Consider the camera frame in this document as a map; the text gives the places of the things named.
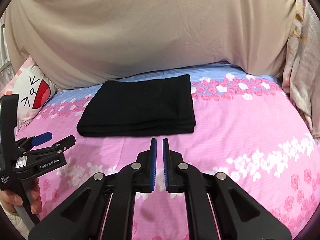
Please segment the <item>person's left hand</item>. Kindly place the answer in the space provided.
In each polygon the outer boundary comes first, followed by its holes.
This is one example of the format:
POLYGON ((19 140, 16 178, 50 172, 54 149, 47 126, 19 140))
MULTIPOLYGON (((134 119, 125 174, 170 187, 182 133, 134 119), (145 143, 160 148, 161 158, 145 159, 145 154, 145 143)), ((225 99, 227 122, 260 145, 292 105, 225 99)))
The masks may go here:
MULTIPOLYGON (((30 204, 31 212, 36 215, 42 212, 42 201, 40 196, 40 186, 38 178, 33 181, 30 192, 32 198, 30 204)), ((16 213, 14 206, 22 206, 23 200, 20 196, 13 193, 12 191, 5 190, 1 191, 1 204, 8 212, 16 213)))

